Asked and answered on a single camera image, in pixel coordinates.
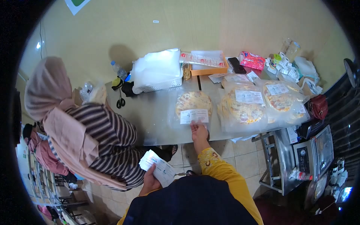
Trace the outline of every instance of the yellow container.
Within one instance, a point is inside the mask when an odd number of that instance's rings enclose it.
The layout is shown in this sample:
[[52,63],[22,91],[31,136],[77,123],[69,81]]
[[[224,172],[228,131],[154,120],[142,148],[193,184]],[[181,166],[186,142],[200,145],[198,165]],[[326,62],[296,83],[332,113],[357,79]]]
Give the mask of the yellow container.
[[214,67],[214,69],[197,69],[193,70],[193,65],[190,64],[191,76],[210,75],[216,73],[227,73],[229,64],[224,56],[225,67]]

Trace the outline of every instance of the pink hijab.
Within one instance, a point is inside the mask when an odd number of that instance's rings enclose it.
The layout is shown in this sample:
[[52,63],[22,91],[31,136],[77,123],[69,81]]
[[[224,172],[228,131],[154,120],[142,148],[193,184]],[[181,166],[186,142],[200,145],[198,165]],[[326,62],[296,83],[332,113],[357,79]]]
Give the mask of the pink hijab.
[[63,163],[79,176],[98,185],[126,190],[125,184],[89,168],[99,156],[99,143],[86,127],[64,111],[75,106],[72,88],[62,59],[40,61],[25,88],[25,109],[44,129]]

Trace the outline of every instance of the bottle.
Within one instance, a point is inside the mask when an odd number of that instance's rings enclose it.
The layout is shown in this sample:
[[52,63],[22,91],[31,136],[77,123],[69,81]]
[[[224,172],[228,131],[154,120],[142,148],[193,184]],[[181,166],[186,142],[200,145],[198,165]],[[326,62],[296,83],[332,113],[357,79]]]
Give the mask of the bottle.
[[293,177],[298,180],[312,180],[312,175],[300,172],[298,170],[293,170],[293,172],[290,174],[290,177]]
[[111,61],[110,63],[113,66],[113,70],[115,73],[117,73],[117,76],[120,77],[123,81],[128,81],[130,79],[130,76],[127,75],[127,72],[115,61]]

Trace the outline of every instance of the smartphone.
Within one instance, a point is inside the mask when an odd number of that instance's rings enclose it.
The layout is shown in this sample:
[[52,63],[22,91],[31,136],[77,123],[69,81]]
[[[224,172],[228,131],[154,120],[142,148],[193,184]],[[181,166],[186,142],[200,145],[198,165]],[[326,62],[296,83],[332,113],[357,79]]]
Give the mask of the smartphone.
[[231,63],[231,65],[233,66],[235,73],[246,74],[246,70],[244,69],[244,67],[242,65],[240,65],[240,62],[236,57],[229,58],[228,60]]

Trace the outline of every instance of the red bag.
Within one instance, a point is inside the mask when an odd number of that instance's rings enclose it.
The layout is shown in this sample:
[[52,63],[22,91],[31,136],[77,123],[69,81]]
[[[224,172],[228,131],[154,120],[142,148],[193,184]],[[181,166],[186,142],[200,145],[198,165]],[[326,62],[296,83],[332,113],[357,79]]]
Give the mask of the red bag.
[[328,102],[324,95],[318,95],[309,101],[309,111],[312,117],[323,120],[328,114]]

